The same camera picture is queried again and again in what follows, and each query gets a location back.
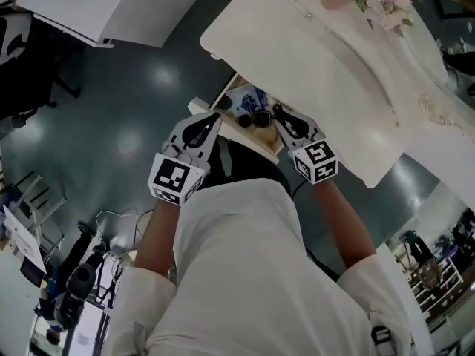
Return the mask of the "person's white shirt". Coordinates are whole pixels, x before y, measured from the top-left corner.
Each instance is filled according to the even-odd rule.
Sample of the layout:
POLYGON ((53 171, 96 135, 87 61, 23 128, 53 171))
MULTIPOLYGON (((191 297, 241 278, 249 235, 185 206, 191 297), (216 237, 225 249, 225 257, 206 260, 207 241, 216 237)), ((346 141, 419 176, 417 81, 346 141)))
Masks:
POLYGON ((282 185, 206 188, 180 206, 166 278, 128 268, 101 356, 409 356, 404 306, 374 254, 331 279, 282 185), (384 325, 391 343, 375 346, 384 325))

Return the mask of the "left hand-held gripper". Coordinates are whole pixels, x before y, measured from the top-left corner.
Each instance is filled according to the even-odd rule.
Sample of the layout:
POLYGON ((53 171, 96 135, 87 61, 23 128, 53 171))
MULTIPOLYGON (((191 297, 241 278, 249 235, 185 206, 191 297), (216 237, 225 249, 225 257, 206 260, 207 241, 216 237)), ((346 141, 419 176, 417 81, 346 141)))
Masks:
POLYGON ((155 154, 148 178, 152 196, 182 206, 202 185, 209 173, 209 156, 222 117, 208 112, 178 122, 163 151, 155 154))

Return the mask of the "white drawer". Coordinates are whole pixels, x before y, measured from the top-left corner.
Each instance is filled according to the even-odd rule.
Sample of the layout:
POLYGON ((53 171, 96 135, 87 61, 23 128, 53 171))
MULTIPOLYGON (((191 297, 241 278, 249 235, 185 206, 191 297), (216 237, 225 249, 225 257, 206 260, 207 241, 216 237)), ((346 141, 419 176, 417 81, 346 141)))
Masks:
POLYGON ((238 118, 232 115, 231 110, 224 110, 218 105, 226 96, 228 90, 238 88, 248 82, 235 73, 222 91, 217 95, 213 103, 208 103, 199 97, 193 98, 188 104, 188 109, 192 115, 204 113, 206 111, 216 111, 222 117, 222 125, 219 135, 227 140, 238 142, 247 148, 256 151, 274 164, 279 163, 278 154, 284 148, 284 144, 273 124, 268 128, 256 128, 251 124, 248 128, 243 128, 238 124, 238 118))

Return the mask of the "white vanity dressing table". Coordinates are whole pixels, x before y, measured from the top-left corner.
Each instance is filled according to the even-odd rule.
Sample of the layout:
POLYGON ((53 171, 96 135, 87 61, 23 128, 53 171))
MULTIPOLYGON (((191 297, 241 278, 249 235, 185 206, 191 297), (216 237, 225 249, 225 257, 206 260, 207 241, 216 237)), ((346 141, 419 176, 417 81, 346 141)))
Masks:
POLYGON ((371 69, 292 0, 232 0, 200 43, 248 82, 311 116, 345 167, 370 188, 402 154, 446 185, 475 180, 475 143, 431 121, 412 136, 399 132, 384 113, 387 99, 371 69))

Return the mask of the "black office chair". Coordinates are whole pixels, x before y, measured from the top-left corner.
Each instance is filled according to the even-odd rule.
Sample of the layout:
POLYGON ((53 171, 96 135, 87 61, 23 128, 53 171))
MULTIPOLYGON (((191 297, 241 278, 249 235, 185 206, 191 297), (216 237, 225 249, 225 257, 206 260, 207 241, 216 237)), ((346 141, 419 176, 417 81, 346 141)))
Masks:
POLYGON ((52 27, 33 18, 25 50, 0 65, 0 121, 9 119, 13 128, 22 128, 43 106, 54 108, 53 85, 58 85, 73 98, 81 90, 71 88, 60 76, 60 70, 75 54, 84 52, 83 44, 74 44, 63 54, 57 52, 61 36, 52 34, 52 27))

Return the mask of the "person's black trousers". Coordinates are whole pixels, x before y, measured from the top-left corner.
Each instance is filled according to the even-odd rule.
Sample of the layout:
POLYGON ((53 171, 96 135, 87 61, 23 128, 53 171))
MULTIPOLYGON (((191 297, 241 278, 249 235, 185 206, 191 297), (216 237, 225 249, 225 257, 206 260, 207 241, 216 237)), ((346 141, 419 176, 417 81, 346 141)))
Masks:
POLYGON ((199 190, 223 185, 231 182, 240 182, 251 179, 270 179, 278 182, 291 195, 291 186, 277 165, 260 155, 256 151, 232 140, 226 140, 231 158, 231 173, 226 176, 220 146, 216 142, 208 159, 210 172, 199 187, 199 190))

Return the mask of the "white sheet board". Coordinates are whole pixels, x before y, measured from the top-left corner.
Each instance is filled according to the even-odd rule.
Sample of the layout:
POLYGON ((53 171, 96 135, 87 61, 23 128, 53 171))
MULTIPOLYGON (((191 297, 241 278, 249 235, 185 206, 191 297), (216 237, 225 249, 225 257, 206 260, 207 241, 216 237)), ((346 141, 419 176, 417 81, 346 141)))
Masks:
POLYGON ((46 273, 44 261, 41 256, 39 243, 36 237, 31 234, 25 226, 15 217, 15 215, 3 205, 4 213, 6 215, 4 224, 10 232, 11 240, 16 244, 16 247, 23 253, 29 261, 34 264, 43 273, 46 273))

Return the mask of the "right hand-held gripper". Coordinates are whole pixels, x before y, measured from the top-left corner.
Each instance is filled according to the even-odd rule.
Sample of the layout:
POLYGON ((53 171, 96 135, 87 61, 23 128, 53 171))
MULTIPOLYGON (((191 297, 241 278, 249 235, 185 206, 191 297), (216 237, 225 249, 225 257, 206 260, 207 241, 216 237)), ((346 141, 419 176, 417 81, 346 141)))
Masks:
POLYGON ((289 151, 295 170, 313 185, 338 174, 338 158, 314 119, 297 111, 276 111, 275 127, 289 151))

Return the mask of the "white and black rounded device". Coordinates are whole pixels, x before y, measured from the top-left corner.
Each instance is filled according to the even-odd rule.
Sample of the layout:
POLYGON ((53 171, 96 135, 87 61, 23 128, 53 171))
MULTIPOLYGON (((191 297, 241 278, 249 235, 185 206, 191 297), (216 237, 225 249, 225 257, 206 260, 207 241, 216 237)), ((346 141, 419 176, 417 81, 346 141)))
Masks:
POLYGON ((17 58, 27 47, 32 25, 29 13, 0 16, 0 65, 17 58))

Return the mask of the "white background shelf rack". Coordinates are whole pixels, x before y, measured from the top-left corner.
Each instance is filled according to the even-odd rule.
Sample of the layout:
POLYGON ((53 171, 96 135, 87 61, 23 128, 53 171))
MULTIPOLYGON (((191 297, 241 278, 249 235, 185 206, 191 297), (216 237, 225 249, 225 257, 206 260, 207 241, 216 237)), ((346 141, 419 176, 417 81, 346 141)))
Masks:
POLYGON ((407 275, 409 286, 426 320, 437 310, 444 311, 449 306, 448 302, 455 298, 455 293, 463 293, 463 289, 460 289, 463 279, 452 260, 444 259, 438 265, 442 270, 442 279, 436 288, 436 292, 422 285, 416 271, 407 275))

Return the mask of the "black square container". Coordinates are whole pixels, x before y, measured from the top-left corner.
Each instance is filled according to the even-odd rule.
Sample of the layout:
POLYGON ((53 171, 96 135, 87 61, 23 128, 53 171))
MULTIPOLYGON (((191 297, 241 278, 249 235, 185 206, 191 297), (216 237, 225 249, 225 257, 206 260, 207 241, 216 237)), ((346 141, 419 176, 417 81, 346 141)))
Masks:
POLYGON ((269 128, 272 124, 272 114, 264 109, 255 111, 252 119, 256 128, 269 128))

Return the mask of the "person's right forearm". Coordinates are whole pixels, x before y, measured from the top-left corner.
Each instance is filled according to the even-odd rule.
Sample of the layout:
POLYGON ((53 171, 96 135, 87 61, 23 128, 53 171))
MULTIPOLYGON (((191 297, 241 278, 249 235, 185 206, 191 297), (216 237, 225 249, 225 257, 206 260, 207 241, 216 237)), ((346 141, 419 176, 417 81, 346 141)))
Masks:
POLYGON ((369 231, 333 181, 315 184, 313 191, 346 268, 373 256, 376 248, 369 231))

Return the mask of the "blue patterned packet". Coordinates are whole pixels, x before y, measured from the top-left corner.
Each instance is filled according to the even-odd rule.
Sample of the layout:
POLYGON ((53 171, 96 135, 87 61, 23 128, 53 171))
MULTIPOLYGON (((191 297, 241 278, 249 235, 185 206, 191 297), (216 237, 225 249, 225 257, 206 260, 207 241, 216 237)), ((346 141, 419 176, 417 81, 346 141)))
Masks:
POLYGON ((251 114, 268 106, 266 93, 249 83, 227 90, 225 95, 232 102, 234 117, 251 114))

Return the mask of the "person's left forearm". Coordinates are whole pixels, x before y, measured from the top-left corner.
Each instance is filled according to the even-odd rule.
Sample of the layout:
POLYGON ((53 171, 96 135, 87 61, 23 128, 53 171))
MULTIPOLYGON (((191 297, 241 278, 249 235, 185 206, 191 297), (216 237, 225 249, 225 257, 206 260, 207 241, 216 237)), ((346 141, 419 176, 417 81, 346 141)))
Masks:
POLYGON ((170 266, 174 257, 174 239, 180 216, 180 206, 158 200, 145 229, 134 268, 151 271, 170 281, 170 266))

